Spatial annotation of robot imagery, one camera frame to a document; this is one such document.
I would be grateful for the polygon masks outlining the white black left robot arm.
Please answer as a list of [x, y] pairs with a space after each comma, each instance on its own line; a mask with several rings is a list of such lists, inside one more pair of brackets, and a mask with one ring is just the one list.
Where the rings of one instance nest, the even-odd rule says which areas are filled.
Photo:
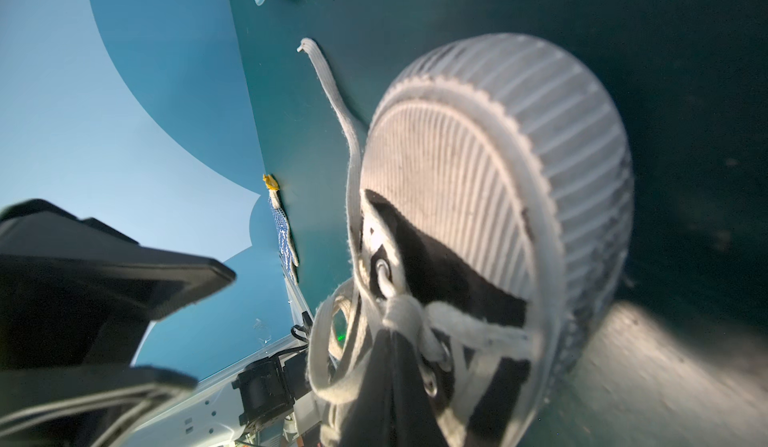
[[42, 199], [1, 214], [5, 446], [252, 446], [305, 397], [293, 338], [207, 380], [139, 366], [152, 324], [233, 283], [221, 262], [143, 246]]

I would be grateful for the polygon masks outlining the black white canvas sneaker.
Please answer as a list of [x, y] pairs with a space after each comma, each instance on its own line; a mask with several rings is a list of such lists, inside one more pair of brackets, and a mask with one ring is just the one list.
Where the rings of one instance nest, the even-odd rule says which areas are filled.
[[514, 446], [600, 326], [634, 177], [599, 79], [544, 39], [493, 33], [416, 59], [365, 139], [319, 46], [349, 146], [351, 277], [315, 316], [307, 378], [339, 446], [380, 330], [413, 345], [446, 446]]

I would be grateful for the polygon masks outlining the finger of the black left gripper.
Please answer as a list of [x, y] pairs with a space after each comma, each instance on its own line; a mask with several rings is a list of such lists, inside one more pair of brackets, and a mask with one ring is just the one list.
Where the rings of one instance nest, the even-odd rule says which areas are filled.
[[119, 446], [197, 385], [173, 370], [122, 364], [3, 371], [1, 444]]
[[43, 199], [1, 212], [1, 366], [130, 364], [151, 324], [219, 292], [235, 272], [146, 247]]

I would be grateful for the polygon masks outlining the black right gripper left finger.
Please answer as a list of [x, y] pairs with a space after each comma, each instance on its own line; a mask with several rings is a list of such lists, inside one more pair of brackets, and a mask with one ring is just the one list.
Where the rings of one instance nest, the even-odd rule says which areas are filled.
[[380, 330], [360, 393], [345, 420], [339, 446], [389, 446], [392, 435], [392, 332]]

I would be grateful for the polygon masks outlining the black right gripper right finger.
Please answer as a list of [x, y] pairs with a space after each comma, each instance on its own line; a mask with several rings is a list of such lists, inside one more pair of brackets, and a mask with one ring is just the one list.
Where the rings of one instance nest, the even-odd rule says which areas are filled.
[[393, 446], [446, 446], [426, 394], [413, 345], [391, 334]]

